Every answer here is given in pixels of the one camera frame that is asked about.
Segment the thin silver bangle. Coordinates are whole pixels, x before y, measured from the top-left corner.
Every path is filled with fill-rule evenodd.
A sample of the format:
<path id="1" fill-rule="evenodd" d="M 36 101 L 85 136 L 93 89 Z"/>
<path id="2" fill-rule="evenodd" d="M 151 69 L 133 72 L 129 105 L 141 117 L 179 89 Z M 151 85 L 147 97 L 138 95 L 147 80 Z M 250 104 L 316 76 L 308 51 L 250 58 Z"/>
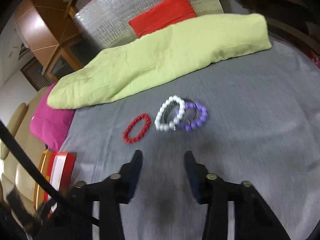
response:
<path id="1" fill-rule="evenodd" d="M 197 109 L 194 107 L 194 102 L 190 99 L 183 98 L 186 105 L 186 114 L 182 121 L 175 126 L 175 130 L 187 131 L 187 126 L 191 125 L 191 122 L 197 118 Z M 179 104 L 172 102 L 169 107 L 164 111 L 163 121 L 169 123 L 177 114 L 179 110 Z"/>

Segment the red jewelry box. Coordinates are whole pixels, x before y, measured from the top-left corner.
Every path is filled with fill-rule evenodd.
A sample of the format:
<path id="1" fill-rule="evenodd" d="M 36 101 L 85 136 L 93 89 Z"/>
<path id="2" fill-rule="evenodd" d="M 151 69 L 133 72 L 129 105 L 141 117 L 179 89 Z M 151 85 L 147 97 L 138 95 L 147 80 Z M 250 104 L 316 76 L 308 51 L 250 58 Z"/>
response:
<path id="1" fill-rule="evenodd" d="M 65 194 L 69 188 L 76 155 L 68 152 L 51 154 L 46 179 L 56 191 Z"/>

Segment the magenta pink pillow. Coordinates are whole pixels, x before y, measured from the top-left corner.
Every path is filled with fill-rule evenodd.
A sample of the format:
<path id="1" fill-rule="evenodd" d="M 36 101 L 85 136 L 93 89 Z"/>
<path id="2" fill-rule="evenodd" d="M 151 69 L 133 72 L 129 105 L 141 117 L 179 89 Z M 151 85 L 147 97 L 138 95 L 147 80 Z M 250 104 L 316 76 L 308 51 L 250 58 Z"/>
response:
<path id="1" fill-rule="evenodd" d="M 59 152 L 69 128 L 72 124 L 75 110 L 53 109 L 47 105 L 47 99 L 56 83 L 49 86 L 33 114 L 30 131 L 44 142 L 49 149 Z"/>

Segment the light green folded blanket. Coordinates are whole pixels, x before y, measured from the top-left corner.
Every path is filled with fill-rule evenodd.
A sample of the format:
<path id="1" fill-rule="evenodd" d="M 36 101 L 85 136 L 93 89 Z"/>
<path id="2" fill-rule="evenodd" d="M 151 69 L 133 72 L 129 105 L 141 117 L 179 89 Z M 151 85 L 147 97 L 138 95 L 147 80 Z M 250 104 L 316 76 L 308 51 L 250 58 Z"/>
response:
<path id="1" fill-rule="evenodd" d="M 270 48 L 263 15 L 199 16 L 102 50 L 84 68 L 62 77 L 47 103 L 77 109 L 115 102 L 211 63 Z"/>

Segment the wooden cabinet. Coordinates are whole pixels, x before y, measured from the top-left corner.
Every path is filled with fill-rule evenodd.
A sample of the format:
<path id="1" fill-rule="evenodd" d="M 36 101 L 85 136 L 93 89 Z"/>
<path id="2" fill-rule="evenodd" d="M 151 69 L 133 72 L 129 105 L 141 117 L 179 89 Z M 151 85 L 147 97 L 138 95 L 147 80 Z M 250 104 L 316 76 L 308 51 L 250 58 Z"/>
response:
<path id="1" fill-rule="evenodd" d="M 75 22 L 75 0 L 23 0 L 15 21 L 26 45 L 56 82 L 83 68 L 99 52 Z"/>

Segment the silver foil insulation sheet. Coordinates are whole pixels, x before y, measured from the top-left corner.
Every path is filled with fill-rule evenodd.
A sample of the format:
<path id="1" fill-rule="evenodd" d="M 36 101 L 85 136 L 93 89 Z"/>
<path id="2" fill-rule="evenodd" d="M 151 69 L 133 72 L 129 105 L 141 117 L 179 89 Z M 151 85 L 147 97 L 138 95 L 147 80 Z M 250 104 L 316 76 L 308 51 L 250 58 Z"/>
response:
<path id="1" fill-rule="evenodd" d="M 75 22 L 99 50 L 136 39 L 129 20 L 163 0 L 91 0 L 75 15 Z M 219 0 L 188 0 L 198 16 L 221 14 Z"/>

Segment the red small pillow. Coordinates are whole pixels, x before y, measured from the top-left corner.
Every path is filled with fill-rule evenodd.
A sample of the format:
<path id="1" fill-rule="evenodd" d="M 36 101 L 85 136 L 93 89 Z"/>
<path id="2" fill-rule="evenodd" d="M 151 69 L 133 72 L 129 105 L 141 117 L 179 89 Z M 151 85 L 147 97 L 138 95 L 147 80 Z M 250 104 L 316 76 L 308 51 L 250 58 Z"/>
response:
<path id="1" fill-rule="evenodd" d="M 163 0 L 129 21 L 138 38 L 169 25 L 195 18 L 196 12 L 188 0 Z"/>

